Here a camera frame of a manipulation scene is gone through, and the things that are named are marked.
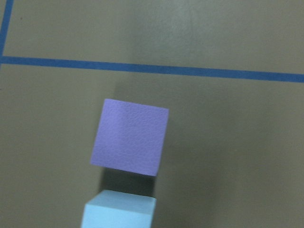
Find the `light blue foam block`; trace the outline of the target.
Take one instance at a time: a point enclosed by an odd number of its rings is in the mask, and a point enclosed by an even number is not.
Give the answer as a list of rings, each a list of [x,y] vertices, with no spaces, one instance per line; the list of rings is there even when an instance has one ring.
[[[85,204],[82,228],[150,228],[153,197],[103,190]]]

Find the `purple foam block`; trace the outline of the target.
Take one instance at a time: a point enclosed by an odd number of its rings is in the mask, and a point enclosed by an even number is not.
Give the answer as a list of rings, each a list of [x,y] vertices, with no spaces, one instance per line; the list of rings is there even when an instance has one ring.
[[[167,108],[105,99],[91,164],[156,176],[168,118]]]

